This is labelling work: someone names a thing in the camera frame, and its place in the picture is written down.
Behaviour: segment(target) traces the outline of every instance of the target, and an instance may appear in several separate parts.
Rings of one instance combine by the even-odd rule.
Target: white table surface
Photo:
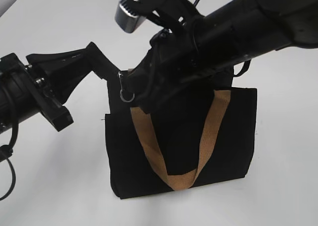
[[[119,0],[18,0],[0,18],[0,56],[60,53],[95,42],[120,69],[135,67],[159,28],[134,34],[115,23]],[[209,14],[231,0],[202,0]],[[75,123],[57,133],[40,115],[20,125],[13,194],[1,226],[318,225],[318,51],[290,48],[252,62],[235,86],[258,88],[255,154],[245,179],[120,200],[109,182],[106,82],[90,74],[66,106]],[[9,140],[10,132],[0,136]],[[9,187],[0,165],[0,194]]]

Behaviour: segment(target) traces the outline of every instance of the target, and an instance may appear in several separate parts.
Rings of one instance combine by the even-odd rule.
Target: fabric bag
[[[253,152],[256,89],[196,82],[159,111],[121,101],[108,78],[105,116],[111,187],[121,199],[244,178]]]

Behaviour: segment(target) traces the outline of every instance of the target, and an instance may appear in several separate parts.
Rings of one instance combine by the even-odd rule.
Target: bag handle
[[[131,108],[135,129],[151,168],[173,190],[184,190],[192,187],[210,159],[230,100],[230,90],[214,91],[214,99],[205,120],[199,145],[198,167],[183,175],[168,175],[150,114],[145,114],[139,107]]]

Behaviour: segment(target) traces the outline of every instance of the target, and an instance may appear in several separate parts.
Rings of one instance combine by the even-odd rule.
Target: metal ring
[[[124,103],[131,103],[135,99],[135,94],[133,93],[133,97],[130,100],[126,100],[123,96],[123,90],[120,90],[120,98]]]

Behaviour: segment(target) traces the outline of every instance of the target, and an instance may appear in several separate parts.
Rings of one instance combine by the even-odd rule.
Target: black tote bag
[[[161,162],[164,162],[166,175],[172,181],[176,178],[184,181],[179,179],[181,175],[195,172],[194,182],[174,188],[168,185],[166,176],[158,174],[154,163],[151,164],[139,137],[143,131],[138,131],[133,121],[134,108],[119,97],[118,78],[115,75],[108,78],[111,113],[105,116],[106,148],[111,187],[116,196],[133,198],[245,177],[254,152],[257,90],[215,88],[207,79],[196,82],[159,111],[147,116],[163,157]],[[200,151],[201,138],[216,93],[219,95],[220,92],[227,92],[230,100],[217,127],[215,141],[210,142],[211,157],[200,166],[201,158],[205,156]]]

